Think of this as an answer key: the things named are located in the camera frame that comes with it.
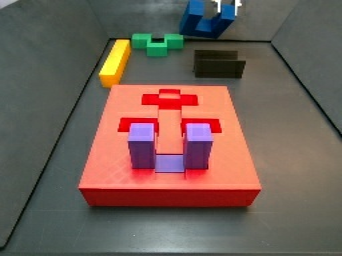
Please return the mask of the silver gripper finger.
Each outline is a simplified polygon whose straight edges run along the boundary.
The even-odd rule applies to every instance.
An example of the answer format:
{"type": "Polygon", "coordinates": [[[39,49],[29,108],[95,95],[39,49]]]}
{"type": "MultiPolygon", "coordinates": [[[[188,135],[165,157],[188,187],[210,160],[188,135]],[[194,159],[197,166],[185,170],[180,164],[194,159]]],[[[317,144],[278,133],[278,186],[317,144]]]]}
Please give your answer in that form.
{"type": "Polygon", "coordinates": [[[222,0],[212,0],[212,3],[214,4],[217,13],[220,14],[222,12],[222,0]]]}
{"type": "Polygon", "coordinates": [[[236,11],[236,16],[238,16],[238,11],[240,8],[242,7],[242,0],[234,0],[234,11],[236,11]]]}

